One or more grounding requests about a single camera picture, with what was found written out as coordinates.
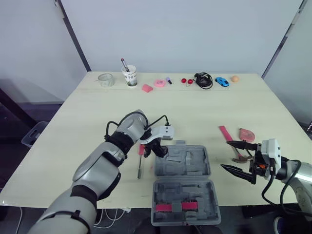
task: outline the paper cup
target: paper cup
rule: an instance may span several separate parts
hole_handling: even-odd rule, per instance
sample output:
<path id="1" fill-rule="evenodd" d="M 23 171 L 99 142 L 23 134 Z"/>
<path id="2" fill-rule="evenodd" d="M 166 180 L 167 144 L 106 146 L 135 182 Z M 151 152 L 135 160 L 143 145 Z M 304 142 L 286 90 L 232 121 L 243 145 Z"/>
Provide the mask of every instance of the paper cup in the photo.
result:
<path id="1" fill-rule="evenodd" d="M 126 83 L 128 86 L 133 87 L 137 85 L 137 69 L 132 65 L 128 65 L 129 72 L 123 67 L 121 69 L 123 75 L 125 76 Z"/>

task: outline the pen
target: pen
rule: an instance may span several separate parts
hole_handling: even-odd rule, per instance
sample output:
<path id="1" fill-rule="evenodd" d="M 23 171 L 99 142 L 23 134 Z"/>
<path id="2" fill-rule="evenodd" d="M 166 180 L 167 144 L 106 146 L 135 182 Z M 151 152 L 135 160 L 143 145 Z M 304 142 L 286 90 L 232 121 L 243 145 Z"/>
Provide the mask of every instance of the pen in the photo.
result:
<path id="1" fill-rule="evenodd" d="M 126 64 L 126 62 L 125 62 L 125 60 L 123 58 L 121 58 L 121 62 L 122 62 L 122 65 L 125 67 L 126 71 L 130 72 L 129 68 L 128 68 L 128 66 L 127 66 L 127 64 Z"/>
<path id="2" fill-rule="evenodd" d="M 171 80 L 169 77 L 166 78 L 166 81 L 169 83 L 169 84 L 172 84 Z"/>

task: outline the gray plastic bin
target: gray plastic bin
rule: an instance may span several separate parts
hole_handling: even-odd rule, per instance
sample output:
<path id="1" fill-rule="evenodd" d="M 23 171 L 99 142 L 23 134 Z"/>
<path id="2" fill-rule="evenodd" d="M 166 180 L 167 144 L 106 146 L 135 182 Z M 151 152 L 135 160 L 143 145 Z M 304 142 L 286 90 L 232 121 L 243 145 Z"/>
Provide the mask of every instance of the gray plastic bin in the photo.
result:
<path id="1" fill-rule="evenodd" d="M 214 225 L 221 222 L 206 148 L 177 140 L 164 158 L 156 157 L 151 223 L 154 226 Z M 182 202 L 197 202 L 183 210 Z M 171 212 L 157 212 L 157 204 L 171 204 Z"/>

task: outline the blue toy car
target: blue toy car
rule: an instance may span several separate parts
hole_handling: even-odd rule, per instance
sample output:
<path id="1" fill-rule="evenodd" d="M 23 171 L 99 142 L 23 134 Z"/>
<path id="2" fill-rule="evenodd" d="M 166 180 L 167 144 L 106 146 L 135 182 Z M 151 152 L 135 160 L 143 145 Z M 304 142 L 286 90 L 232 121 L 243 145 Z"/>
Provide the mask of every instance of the blue toy car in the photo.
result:
<path id="1" fill-rule="evenodd" d="M 223 87 L 227 87 L 229 86 L 230 84 L 228 83 L 228 81 L 225 79 L 225 78 L 222 78 L 222 77 L 217 77 L 215 79 L 216 82 L 218 82 L 219 84 L 221 84 L 221 86 Z"/>

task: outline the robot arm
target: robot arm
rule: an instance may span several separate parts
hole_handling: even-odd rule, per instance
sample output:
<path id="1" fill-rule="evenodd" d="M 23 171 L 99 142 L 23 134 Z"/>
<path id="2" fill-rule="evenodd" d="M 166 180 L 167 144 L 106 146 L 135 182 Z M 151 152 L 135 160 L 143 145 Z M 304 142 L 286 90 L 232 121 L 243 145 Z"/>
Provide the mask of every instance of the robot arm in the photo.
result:
<path id="1" fill-rule="evenodd" d="M 266 190 L 271 185 L 274 178 L 285 183 L 280 196 L 280 207 L 289 214 L 302 214 L 306 216 L 308 221 L 312 220 L 312 165 L 301 163 L 298 160 L 288 160 L 281 156 L 280 147 L 276 139 L 262 141 L 262 144 L 250 144 L 244 141 L 228 141 L 228 144 L 235 148 L 254 150 L 255 154 L 250 161 L 249 172 L 246 173 L 238 167 L 231 165 L 221 166 L 232 175 L 245 179 L 252 184 L 256 183 L 256 176 L 262 176 L 266 180 L 270 180 Z M 302 212 L 290 210 L 283 206 L 283 191 L 287 186 L 291 186 L 296 194 L 298 205 Z M 262 192 L 262 197 L 272 205 L 279 206 L 268 201 Z"/>
<path id="2" fill-rule="evenodd" d="M 157 156 L 167 153 L 168 149 L 160 146 L 160 137 L 172 137 L 172 127 L 167 126 L 170 134 L 155 137 L 148 124 L 140 110 L 126 115 L 115 132 L 77 168 L 71 187 L 50 205 L 29 234 L 89 234 L 97 215 L 97 201 L 108 197 L 118 184 L 118 167 L 130 148 L 141 138 Z"/>

